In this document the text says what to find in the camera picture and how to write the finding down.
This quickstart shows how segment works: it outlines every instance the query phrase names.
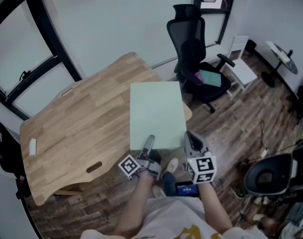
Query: teal book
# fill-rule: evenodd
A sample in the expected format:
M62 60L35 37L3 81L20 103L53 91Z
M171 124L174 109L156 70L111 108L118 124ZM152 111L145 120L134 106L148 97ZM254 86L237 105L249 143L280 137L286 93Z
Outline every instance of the teal book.
M221 75L209 71L200 70L203 83L216 87L221 87Z

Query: smartphone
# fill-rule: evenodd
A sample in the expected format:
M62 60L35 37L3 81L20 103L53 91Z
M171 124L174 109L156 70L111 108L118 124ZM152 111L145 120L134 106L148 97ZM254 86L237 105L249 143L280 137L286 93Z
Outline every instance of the smartphone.
M192 181L177 182L176 183L177 195L181 197L199 197L199 191L196 184Z

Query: white shirt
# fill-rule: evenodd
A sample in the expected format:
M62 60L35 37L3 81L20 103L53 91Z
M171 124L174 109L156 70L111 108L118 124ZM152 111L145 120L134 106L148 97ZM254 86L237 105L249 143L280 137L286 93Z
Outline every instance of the white shirt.
M192 197L149 199L142 228L132 239L254 239L241 228L232 228L220 235L204 219L203 204ZM123 239L87 230L81 239Z

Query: white chair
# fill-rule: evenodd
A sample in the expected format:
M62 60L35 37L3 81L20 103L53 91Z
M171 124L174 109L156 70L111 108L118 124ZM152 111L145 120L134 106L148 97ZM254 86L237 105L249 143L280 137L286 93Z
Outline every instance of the white chair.
M248 36L235 36L233 38L230 52L228 54L228 57L230 57L232 51L240 51L238 59L233 60L233 62L235 63L234 67L228 66L226 64L226 66L231 70L231 76L234 78L234 82L231 83L231 86L239 84L238 89L234 93L231 93L229 90L227 91L227 93L230 95L231 100L235 97L235 95L239 93L241 89L242 93L245 93L245 91L251 86L253 81L257 79L256 74L241 59L248 39Z

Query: wooden table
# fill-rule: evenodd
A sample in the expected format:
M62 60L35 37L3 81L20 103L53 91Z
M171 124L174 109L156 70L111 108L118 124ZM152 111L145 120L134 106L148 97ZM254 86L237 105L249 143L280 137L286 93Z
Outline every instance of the wooden table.
M157 81L161 78L137 54L128 53L66 88L21 125L24 169L37 205L63 187L105 174L129 151L130 84ZM184 111L189 120L185 104ZM32 138L36 156L29 156Z

